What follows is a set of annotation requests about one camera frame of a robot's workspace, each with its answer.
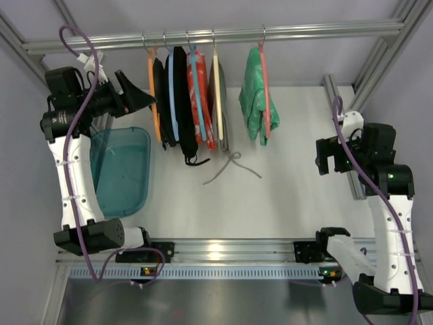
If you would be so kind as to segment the black trousers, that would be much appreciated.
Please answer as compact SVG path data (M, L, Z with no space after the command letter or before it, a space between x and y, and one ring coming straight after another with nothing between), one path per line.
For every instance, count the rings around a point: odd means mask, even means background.
M154 88L156 93L156 108L159 114L160 136L162 147L167 150L168 147L175 147L175 140L172 120L170 115L170 103L168 97L168 77L163 63L156 58L153 63Z

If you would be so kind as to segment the orange clothes hanger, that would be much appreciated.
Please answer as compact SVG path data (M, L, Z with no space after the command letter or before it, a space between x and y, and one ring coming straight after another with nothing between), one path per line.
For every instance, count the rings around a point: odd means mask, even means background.
M153 73L153 51L152 51L152 49L149 49L146 45L145 33L142 34L142 41L143 41L143 46L145 47L145 50L147 51L147 69L148 69L148 79L149 79L149 91L150 91L150 95L152 95L153 97L156 98L155 86L154 86L154 73ZM160 134L160 123L159 123L159 116L158 116L156 103L151 105L151 110L152 110L156 139L158 142L161 142L162 140L161 140L161 134Z

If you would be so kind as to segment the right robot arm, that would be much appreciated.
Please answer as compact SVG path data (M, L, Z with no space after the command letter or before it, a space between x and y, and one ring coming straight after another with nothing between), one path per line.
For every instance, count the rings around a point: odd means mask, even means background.
M413 173L394 161L396 130L390 125L336 125L336 136L316 142L320 175L329 173L328 158L338 173L354 171L365 187L373 219L376 262L372 263L350 232L323 227L316 233L321 252L342 267L352 284L355 306L363 315L411 314L432 311L432 295L419 279L413 248L411 212L415 196Z

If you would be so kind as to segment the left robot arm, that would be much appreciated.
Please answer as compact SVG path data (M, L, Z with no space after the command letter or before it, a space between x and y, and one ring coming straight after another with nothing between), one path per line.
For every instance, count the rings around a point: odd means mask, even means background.
M45 73L51 93L40 128L62 195L62 228L53 240L57 247L78 256L149 244L144 228L126 227L120 219L107 220L95 193L90 158L93 119L104 114L122 117L156 103L154 96L132 84L122 71L115 76L120 91L110 81L97 79L86 88L82 74L71 66Z

